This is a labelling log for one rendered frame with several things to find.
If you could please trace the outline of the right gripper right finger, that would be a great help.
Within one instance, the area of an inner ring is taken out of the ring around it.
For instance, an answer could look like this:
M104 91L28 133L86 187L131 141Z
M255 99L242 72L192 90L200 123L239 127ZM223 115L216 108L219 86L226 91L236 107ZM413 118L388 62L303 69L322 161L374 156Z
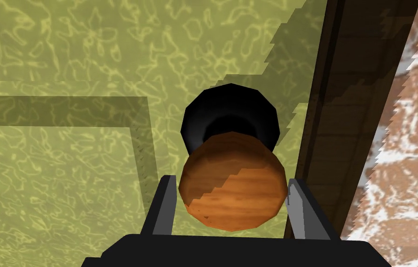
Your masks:
M303 180L289 180L285 204L295 239L341 240Z

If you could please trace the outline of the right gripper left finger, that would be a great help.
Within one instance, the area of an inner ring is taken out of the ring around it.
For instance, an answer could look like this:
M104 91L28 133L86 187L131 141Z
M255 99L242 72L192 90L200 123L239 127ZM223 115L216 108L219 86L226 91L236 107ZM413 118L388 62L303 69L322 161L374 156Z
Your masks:
M140 233L142 235L171 235L176 203L176 176L164 175L160 179Z

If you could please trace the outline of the brown and black door knob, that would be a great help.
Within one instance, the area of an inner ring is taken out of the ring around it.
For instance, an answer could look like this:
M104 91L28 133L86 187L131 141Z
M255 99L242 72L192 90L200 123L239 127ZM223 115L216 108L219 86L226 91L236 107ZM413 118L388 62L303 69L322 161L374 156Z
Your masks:
M189 156L179 192L190 215L233 232L279 212L288 186L273 153L278 117L258 90L233 83L203 90L186 107L180 133Z

